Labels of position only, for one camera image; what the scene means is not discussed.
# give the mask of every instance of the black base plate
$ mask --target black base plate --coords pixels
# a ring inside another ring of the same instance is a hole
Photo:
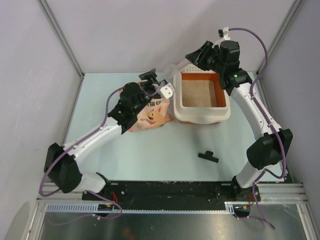
[[[249,188],[245,194],[235,194],[227,181],[111,181],[99,195],[113,200],[111,192],[123,209],[150,211],[225,210],[225,202],[248,202],[252,194]],[[90,193],[84,193],[82,200],[101,201]]]

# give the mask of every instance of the black plastic object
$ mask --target black plastic object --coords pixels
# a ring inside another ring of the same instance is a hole
[[[120,93],[120,100],[108,113],[108,117],[117,120],[122,128],[122,134],[130,129],[138,120],[137,115],[150,102],[152,98],[147,96],[139,84],[130,82],[124,85]]]
[[[213,70],[219,74],[219,84],[228,95],[240,84],[252,83],[248,73],[239,68],[240,47],[236,41],[225,40],[218,45],[206,41],[197,51],[187,54],[185,58],[198,68]]]
[[[44,172],[48,170],[50,165],[63,152],[63,147],[59,146],[57,143],[52,144],[48,148],[44,165]],[[79,185],[82,179],[82,174],[80,173],[78,165],[74,158],[74,155],[64,155],[48,175],[51,181],[54,182],[58,186],[58,188],[65,194],[73,191]]]
[[[224,37],[224,31],[222,29],[219,29],[218,30],[218,33],[219,33],[219,37],[220,38],[223,38]]]
[[[235,191],[229,181],[111,181],[98,194],[113,199],[124,210],[149,211],[210,211],[225,210],[225,202],[248,202],[250,189]],[[257,199],[260,201],[258,187]],[[82,194],[84,201],[101,201],[90,194]]]
[[[239,218],[246,218],[250,214],[250,206],[233,205],[234,213]]]
[[[100,172],[96,172],[96,174],[98,174],[105,182],[106,186],[111,185],[111,181],[109,181],[105,176],[103,176]]]
[[[144,107],[154,98],[160,98],[157,93],[154,96],[146,95],[152,94],[156,91],[154,84],[160,85],[156,77],[156,69],[152,69],[146,73],[139,75],[142,82],[140,85],[135,82],[130,82],[124,85],[123,91],[120,93],[120,100],[108,113],[108,117],[117,120],[117,124],[122,128],[122,134],[129,130],[138,120],[138,114]]]
[[[198,157],[202,158],[202,159],[206,159],[206,160],[212,161],[212,162],[215,162],[215,163],[219,162],[219,158],[214,157],[214,152],[213,151],[206,151],[205,154],[199,153]]]
[[[234,176],[232,178],[231,188],[232,188],[233,197],[236,200],[246,199],[245,201],[248,201],[249,195],[253,196],[253,194],[255,195],[255,197],[256,197],[258,202],[260,202],[260,200],[261,200],[260,193],[259,193],[259,188],[258,188],[257,185],[254,188],[254,192],[252,192],[252,187],[251,186],[247,187],[247,188],[241,188],[241,186],[239,185],[239,183],[237,181],[237,177],[236,176]]]
[[[278,134],[283,143],[285,155],[287,155],[294,136],[290,129],[280,129]],[[258,170],[277,164],[282,159],[282,154],[276,135],[273,133],[260,137],[247,149],[246,156],[250,164]]]
[[[159,85],[159,82],[157,81],[157,74],[156,74],[156,69],[152,69],[148,72],[142,73],[139,75],[139,78],[142,80],[139,84],[140,86],[148,93],[152,94],[155,91],[155,86]],[[161,96],[159,93],[156,95],[152,96],[153,99],[160,99]]]

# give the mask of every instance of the black clip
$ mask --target black clip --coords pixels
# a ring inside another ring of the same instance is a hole
[[[224,37],[224,31],[222,29],[219,29],[218,30],[218,33],[219,33],[219,37],[220,38],[223,38]]]
[[[202,158],[202,159],[206,159],[206,160],[212,161],[212,162],[215,162],[215,163],[219,162],[219,158],[214,157],[214,152],[213,151],[206,151],[205,154],[199,153],[198,157]]]
[[[152,82],[157,81],[156,69],[154,68],[154,69],[151,69],[150,71],[140,74],[139,78],[141,80],[151,80]]]

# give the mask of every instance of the litter box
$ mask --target litter box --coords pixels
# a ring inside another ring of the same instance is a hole
[[[173,77],[175,117],[182,123],[217,124],[231,115],[229,96],[219,75],[189,64]]]

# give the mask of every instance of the white plastic grate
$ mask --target white plastic grate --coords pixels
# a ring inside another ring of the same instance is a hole
[[[181,72],[182,73],[206,73],[206,74],[214,73],[214,71],[212,71],[212,70],[203,71],[200,68],[198,68],[192,64],[187,65]]]
[[[98,210],[99,203],[49,203],[48,213],[109,213],[110,210]],[[199,211],[175,211],[175,210],[127,210],[127,214],[234,214],[232,204],[226,204],[225,210],[199,210]]]

